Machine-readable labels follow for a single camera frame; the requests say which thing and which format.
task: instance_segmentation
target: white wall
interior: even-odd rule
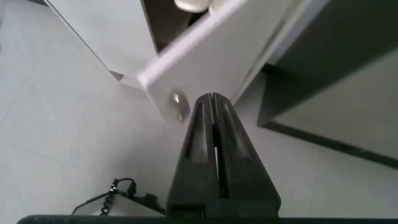
[[[398,159],[398,49],[276,121]]]

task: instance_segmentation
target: white object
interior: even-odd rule
[[[76,4],[76,6],[71,6],[73,8],[79,5],[77,0],[48,1],[62,2],[62,6],[66,8],[72,3]],[[97,3],[97,0],[85,0],[87,1]],[[103,4],[110,4],[110,1],[101,1]],[[170,132],[175,136],[177,144],[181,145],[187,130],[187,121],[190,118],[187,116],[181,123],[175,119],[175,116],[170,115],[170,92],[182,91],[187,97],[191,110],[195,100],[209,92],[221,93],[234,103],[285,38],[287,30],[301,18],[311,2],[311,0],[226,1],[216,10],[216,13],[211,16],[204,15],[196,24],[183,32],[160,53],[158,58],[142,70],[132,75],[122,73],[125,76],[120,82],[146,92],[152,104],[159,110]],[[144,10],[142,4],[133,5],[125,0],[119,0],[118,4],[112,7],[114,11],[110,13],[114,16],[118,11]],[[90,12],[94,15],[102,13],[102,21],[106,21],[108,17],[105,7],[90,6],[85,10],[95,11]],[[70,21],[81,19],[81,17],[76,19],[76,13],[73,11],[64,10],[68,15],[63,15],[62,10],[57,12],[62,18],[69,17]],[[128,21],[132,21],[128,13],[122,15],[125,15]],[[81,20],[81,24],[94,19],[83,18],[87,20]],[[137,16],[136,23],[123,24],[116,19],[112,22],[117,22],[114,26],[119,27],[120,30],[127,30],[139,36],[132,41],[134,45],[143,43],[145,46],[148,41],[153,43],[152,39],[144,38],[150,31],[143,28],[148,27],[148,24],[142,16]],[[69,25],[74,29],[72,22],[69,22]],[[114,52],[118,57],[130,60],[129,57],[122,57],[124,50],[120,52],[118,50],[120,49],[115,49]]]
[[[204,12],[211,0],[174,0],[175,5],[187,12]]]
[[[230,0],[213,0],[209,6],[210,15],[214,14],[217,10],[219,10],[228,1],[230,1]]]
[[[110,71],[136,77],[157,57],[141,1],[46,0]]]

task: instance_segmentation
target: tile grout line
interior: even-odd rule
[[[4,118],[3,118],[3,119],[1,120],[1,122],[0,122],[0,128],[2,127],[3,123],[5,122],[5,120],[7,119],[8,115],[9,115],[9,113],[10,113],[11,110],[13,109],[14,104],[15,104],[16,101],[19,99],[19,97],[20,97],[22,91],[25,89],[25,87],[26,87],[28,81],[30,80],[30,78],[32,77],[32,74],[33,74],[33,72],[35,71],[37,65],[38,65],[39,62],[42,60],[42,58],[43,58],[43,56],[45,55],[45,53],[47,53],[47,51],[48,51],[48,49],[49,49],[49,45],[50,45],[50,42],[47,42],[47,45],[45,46],[45,48],[44,48],[44,50],[43,50],[43,53],[38,57],[38,59],[37,59],[36,62],[35,62],[35,65],[32,67],[32,70],[31,70],[31,71],[29,72],[29,74],[25,77],[25,80],[23,81],[23,84],[22,84],[21,88],[19,89],[17,96],[14,98],[14,101],[12,102],[12,104],[11,104],[10,108],[8,109],[6,115],[4,116]]]
[[[87,172],[87,173],[92,174],[92,175],[95,175],[95,176],[100,176],[100,175],[97,174],[96,172],[92,172],[92,171],[90,171],[90,170],[86,170],[86,169],[84,169],[84,168],[82,168],[82,167],[76,166],[75,164],[71,164],[71,163],[69,163],[69,162],[62,161],[62,160],[60,160],[60,159],[55,159],[55,158],[52,158],[52,157],[49,157],[49,156],[41,155],[41,154],[39,154],[39,153],[37,153],[37,152],[30,151],[30,150],[27,150],[27,149],[23,149],[23,148],[17,147],[17,146],[15,146],[15,145],[13,145],[13,144],[9,144],[9,143],[3,142],[3,141],[0,141],[0,143],[1,143],[1,144],[5,144],[5,145],[7,145],[7,146],[9,146],[9,147],[12,147],[13,149],[16,149],[16,150],[18,150],[18,151],[27,152],[27,153],[33,154],[33,155],[35,155],[35,156],[39,156],[39,157],[44,158],[44,159],[49,159],[49,160],[51,160],[51,161],[61,162],[62,164],[71,166],[71,167],[76,168],[76,169],[78,169],[78,170],[81,170],[81,171],[83,171],[83,172]]]
[[[315,181],[314,181],[314,183],[313,183],[313,187],[312,187],[312,198],[311,198],[311,205],[310,205],[310,215],[312,215],[312,209],[313,209],[313,201],[314,201],[314,196],[315,196],[315,188],[316,188],[316,186],[317,186],[317,179],[318,179],[318,168],[319,168],[319,165],[320,165],[320,161],[321,161],[321,153],[322,152],[319,152],[319,154],[318,154],[318,162],[317,162],[317,166],[316,166],[316,173],[315,173]]]

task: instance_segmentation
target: white tile floor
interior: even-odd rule
[[[2,223],[68,214],[115,177],[164,203],[180,149],[150,103],[126,92],[49,8],[3,5]],[[236,110],[282,197],[281,216],[398,217],[398,171],[256,127],[263,84]]]

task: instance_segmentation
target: floor tile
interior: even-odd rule
[[[0,127],[0,141],[109,181],[137,178],[156,153],[154,139],[167,132],[154,117],[147,100],[125,91],[75,35],[59,28]]]
[[[398,218],[398,171],[331,150],[322,151],[313,217]]]
[[[0,143],[0,216],[16,223],[32,214],[69,214],[107,190],[97,176]]]
[[[16,100],[26,78],[62,23],[51,10],[31,2],[1,4],[0,124]]]

